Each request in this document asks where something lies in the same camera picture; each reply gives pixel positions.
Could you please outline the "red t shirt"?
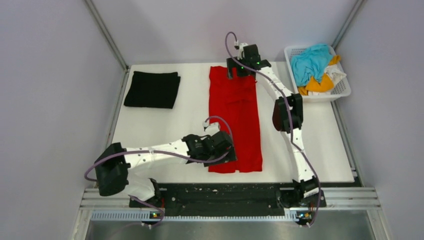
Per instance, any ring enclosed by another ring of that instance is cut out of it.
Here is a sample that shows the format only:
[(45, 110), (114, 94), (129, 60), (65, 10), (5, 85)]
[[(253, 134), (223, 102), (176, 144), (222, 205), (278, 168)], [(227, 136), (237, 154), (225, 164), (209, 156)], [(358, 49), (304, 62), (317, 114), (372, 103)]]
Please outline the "red t shirt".
[(212, 165), (209, 172), (232, 174), (263, 170), (256, 80), (252, 76), (228, 78), (223, 66), (209, 70), (209, 115), (218, 116), (221, 129), (232, 133), (236, 160)]

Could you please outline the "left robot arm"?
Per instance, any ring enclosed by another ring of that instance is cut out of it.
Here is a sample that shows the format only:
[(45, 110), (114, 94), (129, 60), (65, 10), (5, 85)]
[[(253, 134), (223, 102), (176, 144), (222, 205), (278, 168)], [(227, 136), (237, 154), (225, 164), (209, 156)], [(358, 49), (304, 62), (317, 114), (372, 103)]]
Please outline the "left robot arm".
[(203, 164), (204, 167), (236, 161), (231, 136), (225, 131), (213, 135), (189, 134), (182, 139), (162, 145), (124, 148), (119, 142), (109, 145), (95, 160), (99, 195), (109, 197), (124, 192), (154, 207), (160, 202), (153, 178), (129, 180), (131, 174), (168, 165)]

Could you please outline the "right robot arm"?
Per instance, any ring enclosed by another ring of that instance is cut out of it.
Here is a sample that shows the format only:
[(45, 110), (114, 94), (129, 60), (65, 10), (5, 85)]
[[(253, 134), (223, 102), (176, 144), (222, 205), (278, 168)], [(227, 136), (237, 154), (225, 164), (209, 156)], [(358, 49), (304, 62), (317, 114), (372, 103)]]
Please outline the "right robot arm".
[(227, 75), (253, 76), (274, 102), (272, 123), (286, 141), (291, 160), (291, 177), (294, 185), (289, 204), (318, 209), (322, 203), (321, 183), (312, 167), (303, 142), (303, 98), (289, 90), (274, 73), (271, 63), (262, 59), (257, 45), (234, 43), (237, 56), (226, 60)]

